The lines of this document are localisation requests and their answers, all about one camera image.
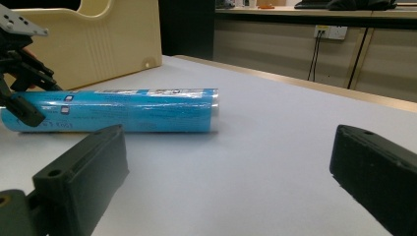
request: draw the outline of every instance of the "table surface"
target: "table surface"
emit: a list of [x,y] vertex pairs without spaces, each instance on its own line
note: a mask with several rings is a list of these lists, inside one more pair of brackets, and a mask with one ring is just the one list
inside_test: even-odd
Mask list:
[[[163,57],[159,68],[85,88],[218,88],[220,97],[218,132],[126,134],[131,172],[93,235],[389,235],[333,180],[332,144],[345,124],[417,152],[415,103],[224,68]],[[0,190],[29,193],[31,176],[86,135],[0,125]]]

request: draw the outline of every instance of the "black mechanical part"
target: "black mechanical part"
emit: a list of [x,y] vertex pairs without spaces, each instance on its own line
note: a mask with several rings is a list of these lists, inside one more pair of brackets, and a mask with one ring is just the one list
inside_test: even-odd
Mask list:
[[0,192],[0,235],[91,235],[128,173],[122,127],[92,133],[36,173],[27,197]]
[[12,96],[4,74],[16,78],[11,85],[15,91],[25,91],[31,86],[62,90],[52,78],[53,71],[24,51],[32,43],[31,36],[47,35],[47,29],[38,27],[1,4],[0,15],[0,105],[6,106],[26,125],[36,127],[45,117],[24,98]]
[[372,132],[340,125],[333,178],[393,235],[417,235],[417,154]]

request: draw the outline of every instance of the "electrical outlet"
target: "electrical outlet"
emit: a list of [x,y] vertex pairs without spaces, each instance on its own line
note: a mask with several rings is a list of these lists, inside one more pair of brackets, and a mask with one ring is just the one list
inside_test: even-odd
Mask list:
[[330,27],[328,38],[343,40],[346,37],[347,27]]
[[321,38],[328,38],[328,32],[330,30],[330,26],[316,26],[314,30],[314,37],[318,37],[319,31],[322,32]]

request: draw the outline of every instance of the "screw hole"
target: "screw hole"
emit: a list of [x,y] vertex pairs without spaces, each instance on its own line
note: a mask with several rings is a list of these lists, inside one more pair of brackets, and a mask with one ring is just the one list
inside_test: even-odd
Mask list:
[[48,176],[49,177],[55,177],[59,174],[61,174],[61,170],[52,170],[51,172],[48,173]]
[[0,196],[0,207],[6,205],[10,201],[10,196]]

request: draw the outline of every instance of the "blue cylindrical package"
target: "blue cylindrical package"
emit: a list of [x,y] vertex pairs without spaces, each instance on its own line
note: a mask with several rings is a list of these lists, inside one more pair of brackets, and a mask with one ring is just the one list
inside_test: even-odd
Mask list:
[[210,132],[216,129],[218,90],[108,89],[16,92],[46,118],[37,127],[6,109],[4,125],[18,132],[91,132],[121,124],[125,132]]

